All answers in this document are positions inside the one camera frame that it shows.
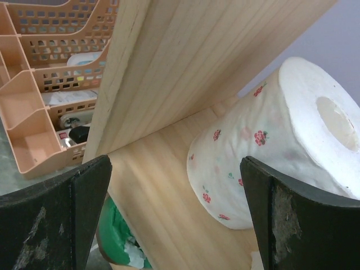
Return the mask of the floral paper roll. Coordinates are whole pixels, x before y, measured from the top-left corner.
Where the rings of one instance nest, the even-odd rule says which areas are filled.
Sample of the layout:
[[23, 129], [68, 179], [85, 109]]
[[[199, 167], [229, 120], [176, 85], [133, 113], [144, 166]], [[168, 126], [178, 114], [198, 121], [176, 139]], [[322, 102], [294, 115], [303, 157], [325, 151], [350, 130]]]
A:
[[359, 106], [321, 67], [290, 57], [202, 131], [188, 152], [188, 180], [205, 210], [233, 230], [253, 226], [240, 170], [246, 156], [358, 199]]

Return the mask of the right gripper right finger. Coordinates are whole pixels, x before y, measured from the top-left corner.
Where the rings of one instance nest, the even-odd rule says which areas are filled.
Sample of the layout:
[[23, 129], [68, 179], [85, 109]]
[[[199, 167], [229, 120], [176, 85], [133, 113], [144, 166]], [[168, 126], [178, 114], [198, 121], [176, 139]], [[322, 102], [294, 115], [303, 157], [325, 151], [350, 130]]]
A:
[[264, 269], [359, 269], [359, 200], [251, 156], [240, 170]]

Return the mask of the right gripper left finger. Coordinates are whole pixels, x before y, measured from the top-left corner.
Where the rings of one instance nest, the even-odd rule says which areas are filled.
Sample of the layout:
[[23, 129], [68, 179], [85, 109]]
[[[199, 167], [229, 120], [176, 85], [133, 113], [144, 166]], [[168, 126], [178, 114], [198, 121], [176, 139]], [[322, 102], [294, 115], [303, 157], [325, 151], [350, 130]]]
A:
[[1, 196], [1, 269], [85, 269], [112, 165], [101, 155]]

